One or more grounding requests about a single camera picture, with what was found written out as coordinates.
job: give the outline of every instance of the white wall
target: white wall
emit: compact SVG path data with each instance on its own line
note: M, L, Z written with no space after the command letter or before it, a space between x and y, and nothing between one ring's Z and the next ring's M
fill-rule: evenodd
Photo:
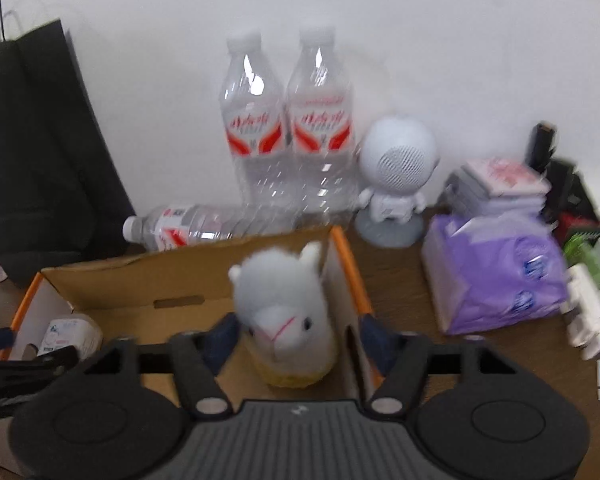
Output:
M442 148L430 200L475 155L522 156L538 120L600 167L600 0L3 0L8 37L62 18L139 212L171 198L238 200L217 94L225 37L259 27L280 76L301 24L333 23L360 136L392 110Z

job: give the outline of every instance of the speaker grille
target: speaker grille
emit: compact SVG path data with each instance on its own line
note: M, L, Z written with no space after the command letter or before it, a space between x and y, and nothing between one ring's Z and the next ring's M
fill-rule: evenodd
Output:
M378 175L387 189L397 192L415 192L427 181L424 174L424 154L407 146L392 148L380 158Z

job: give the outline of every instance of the black paper bag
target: black paper bag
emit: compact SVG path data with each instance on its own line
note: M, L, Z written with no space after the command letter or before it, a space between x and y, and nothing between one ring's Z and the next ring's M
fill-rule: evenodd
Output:
M133 209L60 21L1 32L0 264L27 285L43 267L123 253Z

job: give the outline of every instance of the tissue box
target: tissue box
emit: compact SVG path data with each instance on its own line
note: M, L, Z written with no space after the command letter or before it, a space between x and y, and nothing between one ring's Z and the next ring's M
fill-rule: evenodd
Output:
M465 221L446 215L429 225L422 257L440 330L481 332L558 312L565 265L548 232L522 216L517 230L499 218L480 221L490 227L460 230Z
M454 213L472 218L518 210L537 216L550 186L518 162L470 160L449 176L445 197Z

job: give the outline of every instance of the metal screw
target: metal screw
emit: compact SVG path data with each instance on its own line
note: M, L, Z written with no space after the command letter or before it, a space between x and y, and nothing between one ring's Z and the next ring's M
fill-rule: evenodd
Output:
M219 397L205 397L196 402L196 409L205 415L219 415L224 413L228 407L226 400Z
M380 397L371 402L371 409L382 415L393 415L402 409L402 403L393 397Z

